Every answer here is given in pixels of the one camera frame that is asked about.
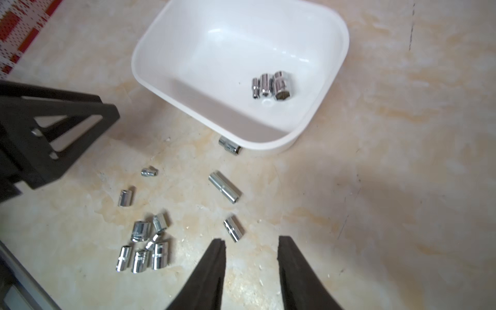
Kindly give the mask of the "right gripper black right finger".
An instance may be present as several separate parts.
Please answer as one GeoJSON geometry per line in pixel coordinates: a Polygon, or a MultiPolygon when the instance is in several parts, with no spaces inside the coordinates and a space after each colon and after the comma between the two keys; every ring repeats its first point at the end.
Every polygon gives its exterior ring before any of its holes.
{"type": "Polygon", "coordinates": [[[340,309],[290,236],[278,245],[280,286],[284,309],[340,309]]]}

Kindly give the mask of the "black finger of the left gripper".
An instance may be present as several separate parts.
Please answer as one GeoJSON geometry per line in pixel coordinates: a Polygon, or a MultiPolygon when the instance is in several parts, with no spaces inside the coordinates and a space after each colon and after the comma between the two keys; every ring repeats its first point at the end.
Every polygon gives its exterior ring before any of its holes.
{"type": "Polygon", "coordinates": [[[37,189],[61,178],[120,119],[113,104],[93,94],[1,82],[1,201],[21,195],[16,183],[37,189]],[[102,119],[62,151],[51,142],[91,116],[102,119]]]}

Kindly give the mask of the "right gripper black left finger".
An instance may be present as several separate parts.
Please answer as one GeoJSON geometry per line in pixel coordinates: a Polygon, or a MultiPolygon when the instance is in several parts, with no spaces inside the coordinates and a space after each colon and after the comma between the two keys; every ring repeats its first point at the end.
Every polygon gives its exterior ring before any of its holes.
{"type": "Polygon", "coordinates": [[[212,240],[168,309],[220,309],[226,272],[226,243],[212,240]]]}

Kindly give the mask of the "short chrome socket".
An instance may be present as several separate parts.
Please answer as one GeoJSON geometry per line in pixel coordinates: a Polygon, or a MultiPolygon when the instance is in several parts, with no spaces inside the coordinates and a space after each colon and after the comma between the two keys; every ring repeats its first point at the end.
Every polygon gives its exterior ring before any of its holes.
{"type": "Polygon", "coordinates": [[[231,215],[223,221],[229,236],[235,243],[239,242],[244,236],[244,229],[235,215],[231,215]]]}

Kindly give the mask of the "long chrome socket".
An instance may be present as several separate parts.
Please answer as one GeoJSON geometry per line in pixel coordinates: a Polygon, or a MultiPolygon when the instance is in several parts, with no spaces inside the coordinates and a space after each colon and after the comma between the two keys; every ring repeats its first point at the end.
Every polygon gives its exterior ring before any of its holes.
{"type": "Polygon", "coordinates": [[[232,204],[239,201],[242,192],[220,171],[214,171],[209,175],[209,181],[218,189],[232,204]]]}

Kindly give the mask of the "large chrome socket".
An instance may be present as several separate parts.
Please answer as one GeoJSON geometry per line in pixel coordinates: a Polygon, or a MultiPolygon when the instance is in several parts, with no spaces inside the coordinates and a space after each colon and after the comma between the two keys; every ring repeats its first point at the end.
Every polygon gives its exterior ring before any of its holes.
{"type": "Polygon", "coordinates": [[[273,75],[273,97],[276,101],[285,101],[292,96],[291,75],[277,71],[273,75]]]}

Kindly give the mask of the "medium chrome socket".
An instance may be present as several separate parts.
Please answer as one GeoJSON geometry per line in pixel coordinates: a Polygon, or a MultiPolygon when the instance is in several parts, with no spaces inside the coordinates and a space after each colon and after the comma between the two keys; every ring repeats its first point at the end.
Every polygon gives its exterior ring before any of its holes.
{"type": "Polygon", "coordinates": [[[271,74],[262,74],[259,79],[260,95],[265,98],[273,96],[273,76],[271,74]]]}

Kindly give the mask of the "small chrome socket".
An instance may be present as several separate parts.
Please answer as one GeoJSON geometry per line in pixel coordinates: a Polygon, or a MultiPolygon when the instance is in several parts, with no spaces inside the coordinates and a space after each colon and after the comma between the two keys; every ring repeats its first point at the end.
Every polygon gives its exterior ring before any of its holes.
{"type": "Polygon", "coordinates": [[[251,81],[251,91],[253,99],[260,98],[260,80],[257,77],[253,78],[251,81]]]}
{"type": "Polygon", "coordinates": [[[147,243],[145,246],[145,249],[147,251],[152,251],[154,246],[157,244],[158,241],[161,239],[161,233],[156,233],[147,243]]]}

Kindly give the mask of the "small chrome socket in pile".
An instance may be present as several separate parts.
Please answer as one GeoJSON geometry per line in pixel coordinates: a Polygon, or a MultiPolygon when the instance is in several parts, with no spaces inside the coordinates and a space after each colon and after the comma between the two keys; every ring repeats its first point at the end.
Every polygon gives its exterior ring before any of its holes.
{"type": "Polygon", "coordinates": [[[157,244],[158,241],[161,239],[161,233],[156,233],[147,243],[145,246],[145,249],[147,251],[152,251],[154,246],[157,244]]]}

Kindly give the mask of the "lone chrome socket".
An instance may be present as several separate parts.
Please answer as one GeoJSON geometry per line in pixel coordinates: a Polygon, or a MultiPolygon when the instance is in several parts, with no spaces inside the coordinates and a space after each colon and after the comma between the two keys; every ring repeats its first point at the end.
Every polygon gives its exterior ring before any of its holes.
{"type": "Polygon", "coordinates": [[[132,189],[121,190],[118,207],[130,207],[133,202],[133,194],[134,191],[132,189]]]}

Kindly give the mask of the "tiny chrome socket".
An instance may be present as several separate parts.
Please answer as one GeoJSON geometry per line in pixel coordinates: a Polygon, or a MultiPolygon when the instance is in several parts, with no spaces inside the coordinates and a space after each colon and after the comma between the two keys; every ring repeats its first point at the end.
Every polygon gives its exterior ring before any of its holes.
{"type": "Polygon", "coordinates": [[[141,175],[144,177],[155,177],[158,175],[158,170],[152,166],[143,168],[141,175]]]}

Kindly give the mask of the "chrome socket beside box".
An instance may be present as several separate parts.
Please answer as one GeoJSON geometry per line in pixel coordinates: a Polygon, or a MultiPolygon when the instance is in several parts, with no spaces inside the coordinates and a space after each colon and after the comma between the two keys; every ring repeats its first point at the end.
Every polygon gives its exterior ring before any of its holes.
{"type": "Polygon", "coordinates": [[[241,149],[242,149],[242,147],[239,146],[237,143],[227,139],[224,136],[220,137],[220,139],[218,140],[218,143],[221,147],[224,148],[225,151],[227,151],[227,152],[229,152],[235,156],[238,156],[240,154],[241,149]]]}

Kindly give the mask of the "white plastic storage box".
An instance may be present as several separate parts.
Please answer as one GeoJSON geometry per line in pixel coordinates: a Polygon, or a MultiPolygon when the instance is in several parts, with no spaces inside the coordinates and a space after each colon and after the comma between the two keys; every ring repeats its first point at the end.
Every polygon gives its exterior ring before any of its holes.
{"type": "Polygon", "coordinates": [[[239,146],[282,152],[324,101],[350,34],[307,1],[169,1],[138,41],[134,78],[239,146]],[[253,99],[252,79],[284,71],[292,96],[253,99]]]}

